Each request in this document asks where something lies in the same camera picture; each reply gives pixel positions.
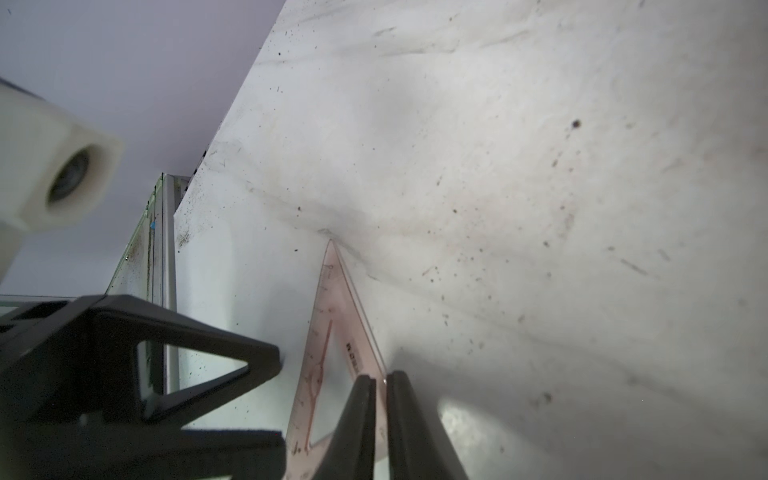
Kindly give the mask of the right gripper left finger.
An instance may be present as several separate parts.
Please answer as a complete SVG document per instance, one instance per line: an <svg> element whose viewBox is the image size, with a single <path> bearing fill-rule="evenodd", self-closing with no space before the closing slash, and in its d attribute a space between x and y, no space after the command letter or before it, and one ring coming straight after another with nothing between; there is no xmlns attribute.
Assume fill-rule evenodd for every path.
<svg viewBox="0 0 768 480"><path fill-rule="evenodd" d="M357 377L314 480L371 480L376 444L376 381Z"/></svg>

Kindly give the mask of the pink triangle ruler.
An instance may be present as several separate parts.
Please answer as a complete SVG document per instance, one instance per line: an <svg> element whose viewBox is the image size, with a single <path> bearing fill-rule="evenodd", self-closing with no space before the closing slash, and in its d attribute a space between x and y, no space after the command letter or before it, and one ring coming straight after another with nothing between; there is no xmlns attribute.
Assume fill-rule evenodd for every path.
<svg viewBox="0 0 768 480"><path fill-rule="evenodd" d="M386 380L340 249L327 244L286 428L286 479L310 479L360 375L376 381L374 459L387 456Z"/></svg>

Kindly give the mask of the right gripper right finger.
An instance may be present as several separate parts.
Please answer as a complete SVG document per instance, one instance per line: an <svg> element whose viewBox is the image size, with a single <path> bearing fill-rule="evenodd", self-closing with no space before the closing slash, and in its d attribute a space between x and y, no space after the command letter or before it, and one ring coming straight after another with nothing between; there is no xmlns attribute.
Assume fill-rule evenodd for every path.
<svg viewBox="0 0 768 480"><path fill-rule="evenodd" d="M428 421L408 375L386 378L387 437L391 479L466 479L447 437Z"/></svg>

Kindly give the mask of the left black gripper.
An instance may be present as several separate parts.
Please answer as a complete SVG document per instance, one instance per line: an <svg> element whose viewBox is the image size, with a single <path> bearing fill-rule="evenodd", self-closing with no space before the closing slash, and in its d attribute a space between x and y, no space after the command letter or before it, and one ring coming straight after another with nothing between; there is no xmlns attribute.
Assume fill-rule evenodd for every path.
<svg viewBox="0 0 768 480"><path fill-rule="evenodd" d="M138 345L242 361L213 380L144 400ZM189 430L276 377L275 345L129 295L26 304L1 319L2 476L29 479L280 479L281 434Z"/></svg>

